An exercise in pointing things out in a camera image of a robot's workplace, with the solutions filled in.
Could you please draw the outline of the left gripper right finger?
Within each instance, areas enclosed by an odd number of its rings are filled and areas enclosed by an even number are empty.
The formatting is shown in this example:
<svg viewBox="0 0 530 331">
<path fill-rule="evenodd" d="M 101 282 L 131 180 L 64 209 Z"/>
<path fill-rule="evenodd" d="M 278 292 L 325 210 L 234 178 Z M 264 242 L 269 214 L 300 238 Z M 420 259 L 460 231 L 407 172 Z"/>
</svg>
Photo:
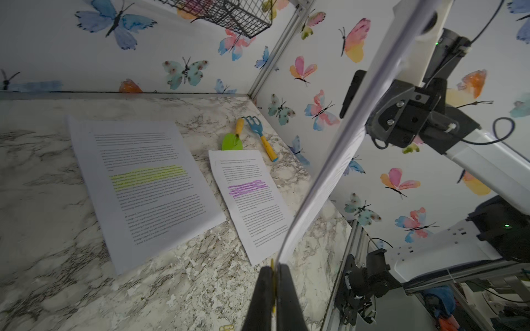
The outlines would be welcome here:
<svg viewBox="0 0 530 331">
<path fill-rule="evenodd" d="M 276 315 L 277 330 L 309 330 L 304 320 L 291 271 L 287 265 L 281 263 L 276 269 Z"/>
</svg>

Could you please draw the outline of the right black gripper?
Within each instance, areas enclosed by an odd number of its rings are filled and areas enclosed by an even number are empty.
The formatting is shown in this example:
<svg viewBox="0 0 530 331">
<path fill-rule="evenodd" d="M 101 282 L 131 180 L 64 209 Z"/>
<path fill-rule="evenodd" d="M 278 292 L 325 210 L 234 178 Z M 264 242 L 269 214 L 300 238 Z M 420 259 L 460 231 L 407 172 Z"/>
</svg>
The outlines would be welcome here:
<svg viewBox="0 0 530 331">
<path fill-rule="evenodd" d="M 366 70 L 357 70 L 342 103 L 343 119 L 355 97 Z M 431 113 L 443 113 L 447 81 L 435 78 L 428 86 L 394 80 L 370 114 L 365 128 L 378 149 L 390 145 L 405 148 L 410 145 L 428 121 Z"/>
</svg>

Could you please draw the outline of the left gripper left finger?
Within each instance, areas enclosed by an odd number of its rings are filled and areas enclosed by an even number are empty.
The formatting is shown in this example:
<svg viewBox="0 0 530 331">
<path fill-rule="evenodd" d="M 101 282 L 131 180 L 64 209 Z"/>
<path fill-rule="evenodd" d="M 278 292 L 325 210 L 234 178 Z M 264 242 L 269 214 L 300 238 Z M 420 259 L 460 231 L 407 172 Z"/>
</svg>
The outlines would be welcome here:
<svg viewBox="0 0 530 331">
<path fill-rule="evenodd" d="M 274 271 L 265 266 L 260 269 L 243 331 L 271 331 L 275 303 Z"/>
</svg>

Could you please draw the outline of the plain text document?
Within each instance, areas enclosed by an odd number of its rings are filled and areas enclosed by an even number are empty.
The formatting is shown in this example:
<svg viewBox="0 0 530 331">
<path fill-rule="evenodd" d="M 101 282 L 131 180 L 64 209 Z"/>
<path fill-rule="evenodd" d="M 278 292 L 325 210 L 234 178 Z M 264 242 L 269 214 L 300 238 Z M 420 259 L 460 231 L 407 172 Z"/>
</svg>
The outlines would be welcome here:
<svg viewBox="0 0 530 331">
<path fill-rule="evenodd" d="M 365 124 L 377 103 L 401 70 L 415 39 L 440 6 L 439 1 L 403 1 L 376 52 L 345 118 L 335 134 L 327 158 L 314 179 L 277 254 L 277 265 L 286 264 L 298 242 L 317 217 L 349 161 L 366 135 Z"/>
</svg>

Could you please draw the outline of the document with purple highlight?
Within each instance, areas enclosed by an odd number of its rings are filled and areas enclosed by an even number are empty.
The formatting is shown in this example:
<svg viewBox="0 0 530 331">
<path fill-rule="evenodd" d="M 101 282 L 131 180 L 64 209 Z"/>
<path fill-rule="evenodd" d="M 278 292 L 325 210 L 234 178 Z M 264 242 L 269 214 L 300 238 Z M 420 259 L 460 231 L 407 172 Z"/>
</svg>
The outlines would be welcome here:
<svg viewBox="0 0 530 331">
<path fill-rule="evenodd" d="M 257 150 L 210 150 L 219 191 L 251 265 L 279 251 L 293 214 Z"/>
</svg>

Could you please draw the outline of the document with green highlight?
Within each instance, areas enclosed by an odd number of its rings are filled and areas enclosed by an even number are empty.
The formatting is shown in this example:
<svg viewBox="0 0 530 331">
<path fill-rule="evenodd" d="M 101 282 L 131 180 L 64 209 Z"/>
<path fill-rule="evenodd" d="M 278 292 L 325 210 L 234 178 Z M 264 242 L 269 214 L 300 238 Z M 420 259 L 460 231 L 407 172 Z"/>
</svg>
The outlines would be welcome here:
<svg viewBox="0 0 530 331">
<path fill-rule="evenodd" d="M 225 222 L 173 122 L 69 117 L 68 129 L 117 274 Z"/>
</svg>

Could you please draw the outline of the yellow paperclip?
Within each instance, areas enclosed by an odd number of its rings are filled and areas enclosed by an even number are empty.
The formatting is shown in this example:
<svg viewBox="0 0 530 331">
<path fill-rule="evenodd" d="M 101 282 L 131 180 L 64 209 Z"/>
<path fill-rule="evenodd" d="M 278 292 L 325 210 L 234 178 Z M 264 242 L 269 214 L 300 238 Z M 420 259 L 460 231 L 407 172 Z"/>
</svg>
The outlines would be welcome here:
<svg viewBox="0 0 530 331">
<path fill-rule="evenodd" d="M 219 328 L 219 331 L 234 331 L 234 330 L 235 330 L 235 327 L 232 324 L 230 324 L 230 325 L 222 325 Z"/>
</svg>

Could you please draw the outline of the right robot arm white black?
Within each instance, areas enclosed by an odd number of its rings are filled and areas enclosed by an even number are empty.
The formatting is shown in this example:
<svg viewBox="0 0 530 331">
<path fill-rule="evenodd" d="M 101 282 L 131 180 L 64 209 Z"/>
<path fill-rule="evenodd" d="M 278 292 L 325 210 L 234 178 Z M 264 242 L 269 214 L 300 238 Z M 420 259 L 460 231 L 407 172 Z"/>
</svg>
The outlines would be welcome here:
<svg viewBox="0 0 530 331">
<path fill-rule="evenodd" d="M 492 189 L 495 197 L 436 234 L 423 209 L 399 217 L 407 236 L 395 248 L 369 253 L 367 265 L 375 268 L 363 272 L 369 284 L 379 281 L 391 288 L 478 262 L 529 262 L 529 161 L 445 101 L 447 79 L 441 71 L 430 71 L 440 33 L 430 28 L 406 36 L 399 48 L 411 46 L 411 65 L 382 83 L 371 112 L 365 110 L 370 88 L 386 66 L 357 71 L 340 115 L 348 124 L 358 120 L 359 132 L 380 150 L 389 144 L 403 148 L 421 138 Z"/>
</svg>

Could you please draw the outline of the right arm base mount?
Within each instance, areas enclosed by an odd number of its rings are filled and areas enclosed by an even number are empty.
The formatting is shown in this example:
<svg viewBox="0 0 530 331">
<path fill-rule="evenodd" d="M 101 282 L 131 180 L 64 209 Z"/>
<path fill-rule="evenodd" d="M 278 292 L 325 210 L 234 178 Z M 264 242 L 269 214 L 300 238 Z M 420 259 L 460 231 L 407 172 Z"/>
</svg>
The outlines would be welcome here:
<svg viewBox="0 0 530 331">
<path fill-rule="evenodd" d="M 341 324 L 355 326 L 359 314 L 367 323 L 372 323 L 374 318 L 366 316 L 367 309 L 374 305 L 371 298 L 381 298 L 402 286 L 390 273 L 385 253 L 382 248 L 368 253 L 366 266 L 362 268 L 356 265 L 352 254 L 347 256 L 335 297 Z"/>
</svg>

